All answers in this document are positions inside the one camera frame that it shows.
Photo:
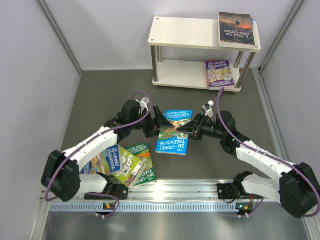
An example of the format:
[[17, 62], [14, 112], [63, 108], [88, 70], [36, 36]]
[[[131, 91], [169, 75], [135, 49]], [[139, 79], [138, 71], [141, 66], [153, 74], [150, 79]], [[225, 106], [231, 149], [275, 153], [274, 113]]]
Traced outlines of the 26-storey treehouse blue book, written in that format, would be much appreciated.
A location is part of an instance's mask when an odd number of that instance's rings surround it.
[[185, 133], [178, 132], [177, 129], [192, 120], [193, 111], [191, 109], [172, 109], [166, 110], [163, 115], [172, 126], [163, 126], [160, 129], [155, 152], [185, 156], [189, 137]]

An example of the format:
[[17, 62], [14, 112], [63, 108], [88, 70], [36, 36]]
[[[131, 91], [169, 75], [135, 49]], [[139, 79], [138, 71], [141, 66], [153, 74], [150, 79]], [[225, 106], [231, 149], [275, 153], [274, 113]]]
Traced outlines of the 104-storey treehouse green book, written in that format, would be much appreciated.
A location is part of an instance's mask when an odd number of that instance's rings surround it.
[[130, 146], [126, 149], [131, 154], [139, 158], [146, 168], [135, 183], [135, 187], [140, 187], [146, 184], [150, 184], [157, 181], [156, 171], [153, 166], [149, 145], [147, 143], [141, 143]]

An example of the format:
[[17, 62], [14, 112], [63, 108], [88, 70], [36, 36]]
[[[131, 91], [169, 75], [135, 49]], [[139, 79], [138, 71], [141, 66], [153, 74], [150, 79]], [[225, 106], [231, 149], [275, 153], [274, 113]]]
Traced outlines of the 65-storey treehouse lime book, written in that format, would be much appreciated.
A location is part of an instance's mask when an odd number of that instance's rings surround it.
[[112, 176], [124, 184], [127, 188], [133, 188], [147, 167], [147, 164], [140, 160], [120, 145], [116, 145], [119, 150], [119, 159], [122, 170], [113, 173]]

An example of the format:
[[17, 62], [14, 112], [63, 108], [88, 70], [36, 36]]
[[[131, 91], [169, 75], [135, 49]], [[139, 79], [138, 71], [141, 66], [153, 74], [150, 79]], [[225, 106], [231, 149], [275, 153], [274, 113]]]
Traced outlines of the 91-storey treehouse blue book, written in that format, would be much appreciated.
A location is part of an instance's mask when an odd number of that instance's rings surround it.
[[80, 173], [85, 175], [102, 173], [109, 176], [117, 174], [122, 168], [119, 146], [114, 145], [95, 156]]

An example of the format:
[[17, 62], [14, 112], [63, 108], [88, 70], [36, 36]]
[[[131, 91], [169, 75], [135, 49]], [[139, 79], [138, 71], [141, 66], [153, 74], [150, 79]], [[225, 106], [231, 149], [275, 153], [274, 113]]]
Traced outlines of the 52-storey treehouse purple book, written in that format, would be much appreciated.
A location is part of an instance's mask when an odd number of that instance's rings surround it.
[[205, 72], [209, 89], [235, 85], [228, 60], [207, 60], [205, 62]]

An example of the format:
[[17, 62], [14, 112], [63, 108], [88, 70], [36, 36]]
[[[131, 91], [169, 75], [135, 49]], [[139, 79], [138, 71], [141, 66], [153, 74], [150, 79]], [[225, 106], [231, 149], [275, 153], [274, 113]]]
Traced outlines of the tale of two cities book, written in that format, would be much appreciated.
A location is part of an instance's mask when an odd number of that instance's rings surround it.
[[253, 25], [253, 19], [250, 14], [219, 12], [219, 43], [254, 46]]

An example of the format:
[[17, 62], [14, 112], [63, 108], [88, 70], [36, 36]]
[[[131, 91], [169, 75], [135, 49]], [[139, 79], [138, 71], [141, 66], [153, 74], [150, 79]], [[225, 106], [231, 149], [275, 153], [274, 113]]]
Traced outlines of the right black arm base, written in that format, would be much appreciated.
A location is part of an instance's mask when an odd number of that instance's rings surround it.
[[217, 184], [218, 198], [227, 204], [233, 203], [240, 198], [239, 189], [234, 183]]

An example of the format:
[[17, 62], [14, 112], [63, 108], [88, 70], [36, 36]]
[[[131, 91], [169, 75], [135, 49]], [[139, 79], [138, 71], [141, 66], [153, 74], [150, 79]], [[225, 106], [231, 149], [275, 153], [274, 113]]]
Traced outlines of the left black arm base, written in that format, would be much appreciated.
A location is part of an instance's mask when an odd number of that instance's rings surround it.
[[129, 189], [123, 184], [108, 183], [102, 193], [95, 192], [94, 194], [86, 193], [85, 200], [114, 200], [111, 196], [118, 200], [128, 199]]

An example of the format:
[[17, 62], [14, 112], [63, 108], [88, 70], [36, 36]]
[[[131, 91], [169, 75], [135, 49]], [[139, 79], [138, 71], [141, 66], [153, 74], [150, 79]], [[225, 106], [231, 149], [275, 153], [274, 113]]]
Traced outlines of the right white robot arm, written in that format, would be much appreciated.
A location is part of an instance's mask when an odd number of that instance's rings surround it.
[[194, 140], [204, 136], [220, 140], [222, 149], [245, 162], [266, 177], [250, 171], [239, 173], [231, 184], [230, 198], [256, 195], [280, 204], [295, 218], [311, 217], [310, 210], [320, 207], [320, 184], [313, 169], [306, 163], [294, 164], [257, 146], [236, 128], [236, 121], [228, 111], [221, 111], [216, 120], [199, 113], [178, 132]]

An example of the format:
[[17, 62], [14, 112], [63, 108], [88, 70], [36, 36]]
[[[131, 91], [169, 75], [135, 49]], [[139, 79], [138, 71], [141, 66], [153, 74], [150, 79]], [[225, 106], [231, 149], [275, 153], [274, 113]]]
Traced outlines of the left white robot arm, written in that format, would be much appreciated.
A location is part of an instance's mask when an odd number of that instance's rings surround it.
[[96, 195], [103, 199], [113, 194], [113, 186], [102, 173], [84, 174], [81, 170], [94, 157], [109, 147], [119, 144], [131, 131], [142, 130], [146, 138], [157, 137], [161, 127], [172, 127], [157, 106], [143, 99], [127, 100], [116, 117], [108, 120], [96, 133], [64, 151], [54, 150], [48, 156], [41, 178], [49, 194], [68, 202], [80, 195]]

